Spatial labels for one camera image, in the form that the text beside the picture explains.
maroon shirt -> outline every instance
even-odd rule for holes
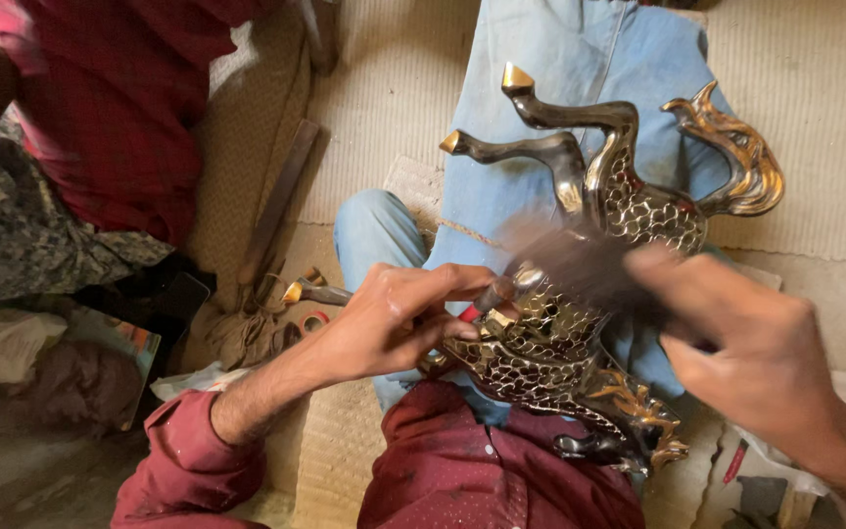
[[[119,490],[112,527],[263,527],[221,515],[249,499],[262,447],[211,427],[218,393],[184,391],[146,421],[152,451]],[[384,416],[358,527],[645,527],[626,477],[550,451],[579,423],[511,409],[504,429],[475,422],[456,386],[423,381]]]
[[[102,231],[178,246],[194,221],[210,63],[277,0],[0,0],[25,148]]]

camouflage pants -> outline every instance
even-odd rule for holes
[[[97,233],[53,196],[33,160],[0,138],[0,299],[70,293],[155,265],[174,248],[135,232]]]

horse figurine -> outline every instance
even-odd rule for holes
[[[576,137],[566,131],[547,138],[493,144],[456,130],[440,148],[481,164],[514,157],[534,158],[550,168],[567,219],[591,222],[606,235],[632,245],[664,240],[685,254],[697,253],[707,235],[707,218],[757,216],[778,204],[784,177],[765,140],[749,125],[711,104],[711,81],[690,100],[662,106],[674,114],[683,134],[720,150],[730,166],[725,185],[694,200],[686,193],[652,186],[635,172],[638,112],[630,102],[555,106],[539,101],[534,80],[508,63],[501,90],[521,120],[536,129],[596,127],[605,144],[586,167]],[[573,417],[590,435],[562,435],[562,457],[582,457],[623,472],[645,475],[687,456],[678,440],[680,419],[648,386],[629,377],[600,344],[610,317],[582,299],[559,293],[541,271],[512,263],[509,273],[523,288],[512,320],[490,311],[476,320],[475,342],[446,340],[443,352],[462,364],[487,396],[540,414]]]

tape roll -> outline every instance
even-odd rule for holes
[[[302,331],[303,336],[318,331],[325,324],[331,321],[326,313],[322,311],[312,311],[307,313],[299,320],[299,331]]]

light blue jeans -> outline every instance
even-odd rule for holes
[[[483,0],[450,129],[491,142],[555,132],[527,128],[501,93],[502,72],[511,61],[534,77],[544,102],[634,103],[640,118],[635,158],[639,175],[700,198],[722,186],[729,175],[727,164],[711,147],[678,133],[673,116],[659,107],[676,97],[690,98],[713,79],[705,52],[706,36],[698,24],[658,7],[593,0]],[[712,101],[730,112],[719,90]],[[588,161],[602,145],[602,133],[572,132]],[[514,159],[483,166],[463,156],[446,159],[442,217],[492,238],[509,215],[525,208],[554,220],[558,215],[550,172],[540,163]],[[501,272],[511,258],[445,226],[427,258],[406,208],[380,190],[363,191],[341,206],[335,248],[350,290],[364,281],[375,262],[427,269],[453,262]],[[464,306],[451,303],[447,308],[459,313]],[[654,329],[614,326],[606,330],[604,343],[625,369],[652,385],[655,396],[687,415],[693,402],[656,337]],[[397,402],[416,378],[408,372],[375,379],[382,408]],[[456,374],[456,379],[471,385],[464,375]],[[485,420],[492,422],[492,417]]]

